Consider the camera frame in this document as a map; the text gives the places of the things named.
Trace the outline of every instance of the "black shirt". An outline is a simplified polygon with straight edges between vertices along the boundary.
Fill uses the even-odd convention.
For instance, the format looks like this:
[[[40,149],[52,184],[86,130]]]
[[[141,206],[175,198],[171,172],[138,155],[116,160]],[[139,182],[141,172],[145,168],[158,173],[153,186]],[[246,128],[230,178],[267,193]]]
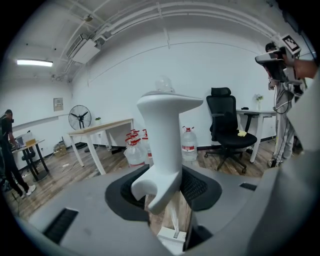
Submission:
[[[4,117],[1,120],[1,129],[3,140],[7,142],[9,140],[9,133],[12,133],[12,122],[8,117]]]

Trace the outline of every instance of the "cardboard box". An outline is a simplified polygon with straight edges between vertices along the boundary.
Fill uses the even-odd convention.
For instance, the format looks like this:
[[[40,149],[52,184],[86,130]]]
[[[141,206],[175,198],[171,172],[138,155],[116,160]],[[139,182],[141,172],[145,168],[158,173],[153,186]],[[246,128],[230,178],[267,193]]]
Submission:
[[[55,152],[53,153],[55,157],[59,158],[67,154],[67,147],[65,144],[61,144],[55,147]]]

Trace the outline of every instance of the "desk leg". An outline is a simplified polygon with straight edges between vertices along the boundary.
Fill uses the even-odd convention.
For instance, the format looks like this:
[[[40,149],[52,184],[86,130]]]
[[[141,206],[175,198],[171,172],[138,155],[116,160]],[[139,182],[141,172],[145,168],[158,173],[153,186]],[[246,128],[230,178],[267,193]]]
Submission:
[[[45,163],[45,161],[44,161],[44,158],[42,157],[42,154],[41,154],[41,152],[40,152],[40,149],[39,149],[38,144],[35,145],[35,148],[36,148],[36,151],[38,152],[38,155],[39,155],[39,157],[40,157],[40,161],[41,161],[41,163],[42,163],[45,171],[48,173],[48,172],[49,172],[48,167],[46,166],[46,163]]]
[[[257,138],[257,141],[256,143],[254,144],[254,148],[253,148],[253,152],[252,152],[252,155],[251,155],[251,158],[250,158],[250,162],[253,163],[256,159],[256,156],[257,156],[257,153],[258,153],[258,149],[259,149],[259,145],[260,145],[260,142],[261,142],[261,136],[262,136],[262,129],[264,127],[264,116],[262,114],[259,115],[258,117],[258,126],[256,128],[256,138]]]
[[[91,156],[93,158],[93,161],[94,161],[96,167],[98,168],[100,174],[101,175],[106,174],[106,171],[103,168],[103,166],[99,160],[99,157],[98,157],[97,152],[95,150],[94,144],[92,143],[90,135],[86,135],[86,140],[87,140],[87,144],[88,144]]]
[[[82,160],[81,160],[81,158],[80,158],[80,155],[79,155],[79,153],[78,153],[77,147],[76,147],[76,145],[75,145],[74,137],[73,137],[73,136],[70,136],[70,135],[69,135],[69,137],[70,137],[71,145],[72,145],[73,151],[74,151],[74,153],[75,153],[76,159],[78,159],[79,164],[80,164],[82,167],[84,167],[85,165],[84,165],[84,163],[82,162]]]
[[[237,122],[238,122],[238,130],[244,131],[245,129],[242,127],[241,117],[240,117],[240,115],[238,113],[236,114],[236,119],[237,119]]]
[[[31,166],[33,167],[33,169],[34,169],[34,172],[35,172],[35,174],[39,174],[39,172],[38,172],[38,170],[37,170],[37,168],[36,168],[36,166],[35,166],[35,163],[34,163],[34,161],[32,160],[32,157],[31,157],[31,155],[30,155],[30,152],[29,152],[29,150],[28,151],[26,151],[26,154],[27,154],[27,156],[28,156],[28,159],[29,159],[29,161],[30,161],[30,164],[31,164]]]
[[[38,181],[39,179],[38,179],[37,175],[35,174],[34,170],[32,169],[32,166],[31,166],[31,164],[29,162],[29,158],[28,158],[27,152],[25,150],[22,150],[22,153],[23,153],[24,159],[26,161],[26,164],[28,165],[28,168],[32,173],[32,176],[34,177],[34,179],[36,181]]]
[[[111,150],[112,149],[112,146],[111,146],[111,138],[110,138],[110,133],[108,132],[108,130],[104,130],[105,131],[105,135],[106,135],[106,148],[108,150]]]

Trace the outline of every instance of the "chair armrest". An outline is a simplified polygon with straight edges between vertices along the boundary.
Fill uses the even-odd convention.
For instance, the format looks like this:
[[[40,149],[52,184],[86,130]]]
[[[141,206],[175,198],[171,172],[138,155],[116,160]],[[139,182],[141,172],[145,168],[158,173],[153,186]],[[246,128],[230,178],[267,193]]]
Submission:
[[[248,116],[248,119],[247,119],[246,125],[245,125],[245,130],[244,130],[247,133],[249,130],[249,126],[250,126],[252,117],[259,116],[260,114],[258,114],[258,113],[244,113],[244,115]]]

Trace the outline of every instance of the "air conditioner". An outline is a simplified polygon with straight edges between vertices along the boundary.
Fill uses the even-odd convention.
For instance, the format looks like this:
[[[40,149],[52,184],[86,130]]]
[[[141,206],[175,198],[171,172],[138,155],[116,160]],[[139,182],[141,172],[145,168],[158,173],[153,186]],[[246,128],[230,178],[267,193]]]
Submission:
[[[66,52],[68,58],[72,58],[80,50],[80,48],[88,41],[85,34],[80,34],[76,37],[69,50]]]
[[[101,46],[96,42],[88,39],[84,45],[76,52],[72,60],[82,64],[86,64],[90,61],[98,52],[100,52]]]

